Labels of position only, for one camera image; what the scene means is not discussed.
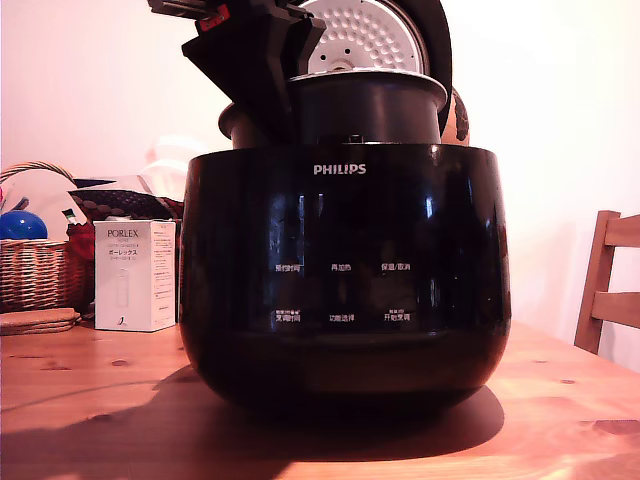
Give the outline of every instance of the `inner pot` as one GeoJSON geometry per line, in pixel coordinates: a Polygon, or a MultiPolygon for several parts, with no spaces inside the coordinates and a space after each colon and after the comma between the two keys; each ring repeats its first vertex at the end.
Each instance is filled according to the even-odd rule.
{"type": "MultiPolygon", "coordinates": [[[[447,94],[425,75],[342,70],[292,78],[288,89],[293,143],[440,143],[438,112],[447,94]]],[[[234,149],[271,144],[235,105],[222,112],[219,126],[234,149]]]]}

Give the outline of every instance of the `blue ball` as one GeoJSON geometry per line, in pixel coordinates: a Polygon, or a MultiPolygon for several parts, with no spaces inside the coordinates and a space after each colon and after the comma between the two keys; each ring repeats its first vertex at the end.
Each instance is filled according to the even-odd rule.
{"type": "Polygon", "coordinates": [[[12,210],[0,215],[0,240],[36,240],[47,236],[47,226],[35,213],[12,210]]]}

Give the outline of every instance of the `chair slat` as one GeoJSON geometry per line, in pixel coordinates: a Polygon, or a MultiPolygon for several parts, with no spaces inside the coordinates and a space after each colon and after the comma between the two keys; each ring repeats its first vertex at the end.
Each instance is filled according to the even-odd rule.
{"type": "Polygon", "coordinates": [[[596,292],[591,316],[640,328],[640,293],[596,292]]]}
{"type": "Polygon", "coordinates": [[[604,243],[614,247],[640,247],[640,215],[611,218],[604,243]]]}

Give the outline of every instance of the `red latch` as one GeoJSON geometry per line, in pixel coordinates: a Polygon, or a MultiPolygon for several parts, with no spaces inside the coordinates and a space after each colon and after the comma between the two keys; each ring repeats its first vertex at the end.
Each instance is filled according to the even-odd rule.
{"type": "Polygon", "coordinates": [[[231,18],[231,15],[229,14],[229,9],[227,8],[227,5],[226,4],[220,5],[218,7],[218,11],[216,15],[213,15],[211,17],[208,17],[199,21],[200,29],[203,32],[206,32],[207,30],[211,30],[213,27],[217,27],[222,22],[226,22],[227,20],[229,20],[229,18],[231,18]]]}

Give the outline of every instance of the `basket handle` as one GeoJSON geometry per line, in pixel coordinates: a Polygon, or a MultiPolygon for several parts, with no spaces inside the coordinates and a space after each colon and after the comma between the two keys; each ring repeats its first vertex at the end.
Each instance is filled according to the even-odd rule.
{"type": "Polygon", "coordinates": [[[67,170],[62,167],[58,167],[57,165],[52,165],[46,162],[26,162],[9,167],[6,170],[0,172],[0,183],[4,182],[9,177],[13,177],[18,173],[26,172],[27,170],[49,170],[51,172],[59,173],[74,185],[76,184],[75,180],[73,179],[73,175],[71,175],[71,173],[69,173],[67,170]]]}

